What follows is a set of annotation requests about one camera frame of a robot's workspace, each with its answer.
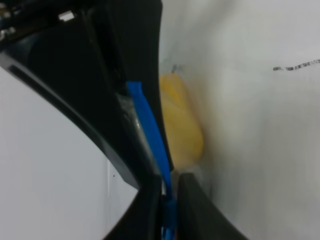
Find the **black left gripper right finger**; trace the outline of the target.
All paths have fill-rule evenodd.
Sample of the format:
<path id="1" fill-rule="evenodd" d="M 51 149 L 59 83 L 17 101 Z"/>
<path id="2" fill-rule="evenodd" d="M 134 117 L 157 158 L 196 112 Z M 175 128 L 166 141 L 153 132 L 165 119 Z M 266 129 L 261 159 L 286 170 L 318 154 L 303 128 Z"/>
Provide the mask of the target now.
<path id="1" fill-rule="evenodd" d="M 192 173 L 180 175 L 177 192 L 179 240 L 245 240 L 206 196 Z"/>

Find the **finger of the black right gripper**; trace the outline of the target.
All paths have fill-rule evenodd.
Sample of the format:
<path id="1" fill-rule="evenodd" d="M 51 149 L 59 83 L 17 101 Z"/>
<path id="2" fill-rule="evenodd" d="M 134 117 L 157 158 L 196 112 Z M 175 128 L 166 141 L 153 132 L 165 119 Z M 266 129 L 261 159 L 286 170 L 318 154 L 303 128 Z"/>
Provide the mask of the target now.
<path id="1" fill-rule="evenodd" d="M 115 39 L 121 73 L 140 82 L 170 156 L 159 87 L 159 44 L 163 4 L 160 0 L 108 0 L 107 24 Z"/>

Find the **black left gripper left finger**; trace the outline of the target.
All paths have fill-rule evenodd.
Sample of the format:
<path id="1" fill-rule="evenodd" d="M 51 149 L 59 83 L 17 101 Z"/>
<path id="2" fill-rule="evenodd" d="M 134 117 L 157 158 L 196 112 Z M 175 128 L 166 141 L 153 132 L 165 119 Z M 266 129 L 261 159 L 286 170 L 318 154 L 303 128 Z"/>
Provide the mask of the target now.
<path id="1" fill-rule="evenodd" d="M 160 240 L 162 229 L 162 179 L 149 178 L 138 191 L 132 204 L 105 236 L 106 240 Z"/>

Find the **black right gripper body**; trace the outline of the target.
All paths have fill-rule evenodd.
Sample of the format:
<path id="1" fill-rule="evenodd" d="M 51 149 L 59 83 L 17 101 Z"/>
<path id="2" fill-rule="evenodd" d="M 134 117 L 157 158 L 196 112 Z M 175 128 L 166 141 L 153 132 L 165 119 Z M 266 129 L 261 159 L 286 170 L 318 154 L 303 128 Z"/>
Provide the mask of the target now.
<path id="1" fill-rule="evenodd" d="M 95 0 L 3 0 L 0 65 L 79 127 L 140 187 L 134 148 L 93 26 Z"/>

